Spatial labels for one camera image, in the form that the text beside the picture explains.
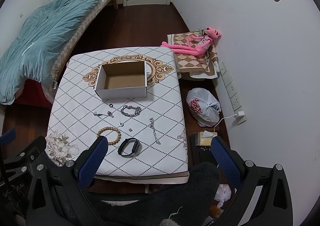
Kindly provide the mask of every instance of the white tablecloth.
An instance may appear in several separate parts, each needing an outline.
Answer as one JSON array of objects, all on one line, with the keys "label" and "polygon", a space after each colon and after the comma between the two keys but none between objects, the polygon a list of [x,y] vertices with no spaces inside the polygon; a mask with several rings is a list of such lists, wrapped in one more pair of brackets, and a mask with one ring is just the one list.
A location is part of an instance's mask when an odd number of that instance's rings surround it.
[{"label": "white tablecloth", "polygon": [[[94,91],[101,64],[146,61],[148,97],[102,101]],[[124,105],[141,107],[139,116],[121,114]],[[93,113],[109,116],[94,116]],[[155,120],[156,144],[150,118]],[[60,82],[52,106],[46,152],[58,165],[76,160],[96,140],[103,127],[117,127],[120,143],[109,146],[97,176],[106,180],[136,183],[184,183],[188,180],[188,156],[181,96],[173,52],[163,47],[107,49],[73,56]],[[116,133],[106,131],[108,141]],[[121,157],[117,149],[130,137],[137,138],[141,149],[134,157]]]}]

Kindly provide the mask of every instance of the charger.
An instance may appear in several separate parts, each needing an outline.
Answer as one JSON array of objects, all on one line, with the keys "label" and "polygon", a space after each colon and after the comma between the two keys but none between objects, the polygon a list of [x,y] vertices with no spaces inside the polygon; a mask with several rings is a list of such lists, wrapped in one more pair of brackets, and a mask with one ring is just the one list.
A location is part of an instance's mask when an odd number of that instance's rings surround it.
[{"label": "charger", "polygon": [[237,111],[237,114],[235,115],[236,115],[236,118],[241,118],[245,116],[244,111]]}]

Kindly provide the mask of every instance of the white plastic bag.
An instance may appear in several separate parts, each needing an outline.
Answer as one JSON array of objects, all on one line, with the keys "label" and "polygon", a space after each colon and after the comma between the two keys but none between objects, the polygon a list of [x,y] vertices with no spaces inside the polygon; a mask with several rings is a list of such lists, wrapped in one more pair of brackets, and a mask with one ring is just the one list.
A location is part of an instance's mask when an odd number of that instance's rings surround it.
[{"label": "white plastic bag", "polygon": [[201,127],[213,127],[218,123],[220,103],[208,90],[204,88],[190,90],[187,103],[191,114]]},{"label": "white plastic bag", "polygon": [[228,201],[231,197],[231,189],[228,184],[220,184],[214,199],[219,201],[217,207],[221,208],[225,201]]}]

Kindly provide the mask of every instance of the watch face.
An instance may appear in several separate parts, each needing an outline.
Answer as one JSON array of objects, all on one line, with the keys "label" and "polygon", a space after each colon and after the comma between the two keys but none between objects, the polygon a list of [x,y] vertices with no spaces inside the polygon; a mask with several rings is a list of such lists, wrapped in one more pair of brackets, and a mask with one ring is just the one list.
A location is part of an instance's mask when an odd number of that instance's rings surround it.
[{"label": "watch face", "polygon": [[137,145],[135,146],[134,153],[137,153],[140,147],[140,142],[137,141]]}]

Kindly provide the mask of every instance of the silver chain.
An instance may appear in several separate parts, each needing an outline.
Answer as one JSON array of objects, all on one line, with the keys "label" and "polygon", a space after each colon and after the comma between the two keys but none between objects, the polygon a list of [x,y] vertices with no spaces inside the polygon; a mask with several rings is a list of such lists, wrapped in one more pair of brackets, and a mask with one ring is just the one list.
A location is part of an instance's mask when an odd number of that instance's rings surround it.
[{"label": "silver chain", "polygon": [[112,114],[111,111],[108,111],[108,114],[107,114],[107,115],[105,115],[105,114],[99,114],[99,113],[97,113],[97,112],[93,113],[93,115],[96,116],[96,117],[107,116],[107,117],[112,117],[112,118],[114,118],[114,116],[113,116],[113,114]]},{"label": "silver chain", "polygon": [[150,127],[153,129],[153,135],[155,136],[155,140],[157,144],[161,144],[161,142],[159,141],[159,139],[157,138],[156,135],[156,129],[155,129],[155,120],[153,118],[150,118]]},{"label": "silver chain", "polygon": [[[134,112],[134,114],[128,114],[128,113],[124,112],[125,109],[134,109],[135,112]],[[129,118],[133,118],[133,117],[140,115],[141,111],[142,111],[141,107],[133,107],[133,106],[127,106],[127,105],[123,106],[120,110],[121,114],[123,114],[124,116],[129,117]]]}]

